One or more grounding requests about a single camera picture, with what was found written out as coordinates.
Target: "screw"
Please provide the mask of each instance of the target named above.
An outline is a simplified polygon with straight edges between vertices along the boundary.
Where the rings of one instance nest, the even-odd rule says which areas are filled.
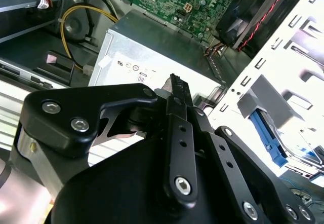
[[[233,135],[232,132],[231,132],[229,129],[225,129],[225,133],[226,133],[227,135],[229,135],[229,136],[232,136],[232,135]]]
[[[35,153],[37,150],[37,145],[36,145],[36,142],[33,141],[31,144],[30,144],[30,151]]]
[[[190,183],[183,177],[176,178],[176,187],[183,195],[189,195],[191,192]]]
[[[299,206],[299,210],[307,220],[311,220],[310,215],[302,206]]]
[[[58,114],[61,111],[60,105],[53,101],[47,101],[43,103],[42,109],[48,114]]]
[[[286,210],[288,211],[288,213],[291,215],[291,217],[294,220],[297,220],[298,219],[297,214],[295,213],[295,211],[289,205],[286,206]]]
[[[89,124],[85,119],[76,118],[72,120],[71,127],[77,132],[86,132],[89,129]]]
[[[197,112],[200,116],[204,116],[204,115],[205,115],[205,113],[204,113],[202,110],[200,110],[198,107],[196,107],[195,110],[196,110],[196,112]]]
[[[152,92],[149,89],[144,88],[143,91],[147,96],[153,96]]]
[[[258,219],[258,212],[257,210],[251,205],[249,202],[243,202],[243,209],[244,212],[251,218],[252,220]]]

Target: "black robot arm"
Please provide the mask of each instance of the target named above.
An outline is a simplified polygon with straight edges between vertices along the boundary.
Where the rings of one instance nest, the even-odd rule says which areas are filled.
[[[89,167],[92,145],[145,139]],[[56,198],[53,224],[315,223],[228,127],[216,131],[171,75],[143,84],[39,91],[25,99],[12,154]]]

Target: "yellow wire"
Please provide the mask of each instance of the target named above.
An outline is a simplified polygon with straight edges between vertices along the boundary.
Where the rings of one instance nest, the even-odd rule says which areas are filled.
[[[69,58],[72,58],[72,55],[69,52],[69,49],[68,49],[68,46],[67,46],[67,43],[66,43],[66,39],[65,39],[65,35],[64,35],[64,22],[65,22],[65,20],[66,20],[66,18],[68,17],[69,14],[71,14],[75,10],[82,9],[82,8],[97,11],[97,12],[103,14],[104,16],[106,16],[108,19],[110,19],[114,23],[118,22],[118,20],[115,17],[113,17],[111,14],[107,13],[104,10],[101,10],[101,9],[98,9],[98,8],[95,8],[95,7],[92,7],[92,6],[77,5],[77,6],[73,6],[73,7],[69,8],[67,11],[65,11],[64,15],[62,16],[61,26],[60,26],[62,43],[63,43],[64,49],[65,49],[65,52],[66,52],[66,54],[68,55]]]

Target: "blue latch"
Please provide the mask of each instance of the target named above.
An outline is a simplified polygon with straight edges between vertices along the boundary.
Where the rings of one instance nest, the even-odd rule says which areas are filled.
[[[281,155],[278,149],[278,147],[280,147],[278,139],[273,137],[273,134],[269,132],[268,126],[266,126],[265,123],[262,121],[261,114],[259,114],[257,110],[250,115],[250,119],[254,124],[254,127],[258,131],[262,143],[271,155],[273,162],[279,167],[282,167],[288,161],[285,157]]]

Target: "blue drive rail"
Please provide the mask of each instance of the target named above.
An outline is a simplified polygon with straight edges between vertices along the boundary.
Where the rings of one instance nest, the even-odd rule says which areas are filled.
[[[250,119],[256,128],[263,145],[271,155],[271,158],[275,164],[279,167],[283,167],[288,161],[286,154],[282,149],[279,140],[275,137],[271,131],[266,119],[262,116],[259,109],[255,110],[251,115]]]

